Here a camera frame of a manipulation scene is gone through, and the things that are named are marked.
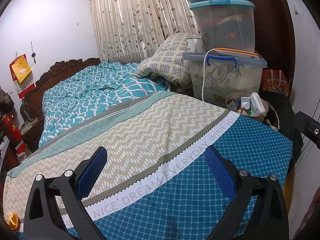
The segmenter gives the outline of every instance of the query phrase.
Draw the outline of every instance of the blue textured finger pad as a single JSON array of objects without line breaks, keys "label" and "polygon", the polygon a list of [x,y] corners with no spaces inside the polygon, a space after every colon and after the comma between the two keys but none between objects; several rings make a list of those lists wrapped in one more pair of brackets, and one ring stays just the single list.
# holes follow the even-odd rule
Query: blue textured finger pad
[{"label": "blue textured finger pad", "polygon": [[86,170],[82,173],[77,181],[76,196],[78,199],[89,196],[94,184],[96,183],[104,165],[106,165],[108,158],[107,150],[102,148],[93,160],[89,163]]},{"label": "blue textured finger pad", "polygon": [[236,196],[236,185],[228,169],[210,146],[205,150],[204,158],[223,195],[233,201]]}]

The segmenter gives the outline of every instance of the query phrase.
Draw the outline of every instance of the bedsheet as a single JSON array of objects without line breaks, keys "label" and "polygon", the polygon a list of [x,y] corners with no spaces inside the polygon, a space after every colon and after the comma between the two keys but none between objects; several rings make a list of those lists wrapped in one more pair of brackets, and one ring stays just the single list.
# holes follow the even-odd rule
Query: bedsheet
[{"label": "bedsheet", "polygon": [[134,76],[138,65],[105,61],[48,89],[42,100],[45,122],[39,147],[115,104],[169,88],[162,77],[153,82]]},{"label": "bedsheet", "polygon": [[[276,174],[283,186],[290,140],[233,111],[160,91],[117,104],[34,152],[8,173],[4,212],[14,211],[23,222],[37,174],[60,176],[103,146],[107,164],[82,203],[108,240],[205,239],[230,203],[206,164],[204,151],[212,144],[238,169],[264,178]],[[76,235],[60,197],[57,203]],[[254,203],[252,198],[238,233]]]}]

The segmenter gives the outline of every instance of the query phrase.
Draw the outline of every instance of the wooden headboard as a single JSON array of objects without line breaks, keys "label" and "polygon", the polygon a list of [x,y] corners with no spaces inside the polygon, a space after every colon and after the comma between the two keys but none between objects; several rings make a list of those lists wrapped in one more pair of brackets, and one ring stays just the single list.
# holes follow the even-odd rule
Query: wooden headboard
[{"label": "wooden headboard", "polygon": [[99,65],[99,58],[89,58],[86,61],[82,59],[72,59],[68,62],[56,62],[48,72],[44,73],[36,82],[36,87],[30,90],[24,98],[24,106],[29,109],[28,113],[32,119],[38,117],[43,120],[42,114],[42,97],[45,91],[52,88],[60,81],[73,76],[75,73],[92,65]]}]

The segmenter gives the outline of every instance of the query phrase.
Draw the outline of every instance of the leaf-patterned curtain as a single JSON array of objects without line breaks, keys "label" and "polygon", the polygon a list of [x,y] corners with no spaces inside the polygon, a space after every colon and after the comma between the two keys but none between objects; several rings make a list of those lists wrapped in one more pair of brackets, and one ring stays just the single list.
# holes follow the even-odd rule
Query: leaf-patterned curtain
[{"label": "leaf-patterned curtain", "polygon": [[140,62],[178,32],[198,34],[187,0],[90,0],[101,60]]}]

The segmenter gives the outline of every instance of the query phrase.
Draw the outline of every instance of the wooden bedside table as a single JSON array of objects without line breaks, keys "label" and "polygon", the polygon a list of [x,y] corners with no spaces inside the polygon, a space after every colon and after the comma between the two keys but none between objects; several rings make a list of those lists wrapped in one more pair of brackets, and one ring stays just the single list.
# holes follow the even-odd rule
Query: wooden bedside table
[{"label": "wooden bedside table", "polygon": [[44,128],[44,118],[34,120],[26,128],[21,130],[23,141],[28,145],[28,148],[35,152],[39,148],[39,141]]}]

